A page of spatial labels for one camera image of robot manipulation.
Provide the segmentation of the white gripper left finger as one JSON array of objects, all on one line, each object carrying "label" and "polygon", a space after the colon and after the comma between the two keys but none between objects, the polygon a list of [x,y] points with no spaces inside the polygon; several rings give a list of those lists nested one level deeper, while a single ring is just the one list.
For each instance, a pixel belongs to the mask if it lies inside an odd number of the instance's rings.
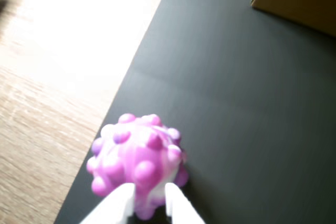
[{"label": "white gripper left finger", "polygon": [[80,224],[127,223],[134,213],[134,183],[125,183],[105,197]]}]

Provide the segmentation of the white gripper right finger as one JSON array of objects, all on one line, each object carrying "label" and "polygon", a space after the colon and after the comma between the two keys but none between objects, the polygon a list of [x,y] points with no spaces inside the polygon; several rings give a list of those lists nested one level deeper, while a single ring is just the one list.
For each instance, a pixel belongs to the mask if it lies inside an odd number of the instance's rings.
[{"label": "white gripper right finger", "polygon": [[171,218],[172,223],[205,223],[188,198],[174,183],[165,185],[165,205],[166,215]]}]

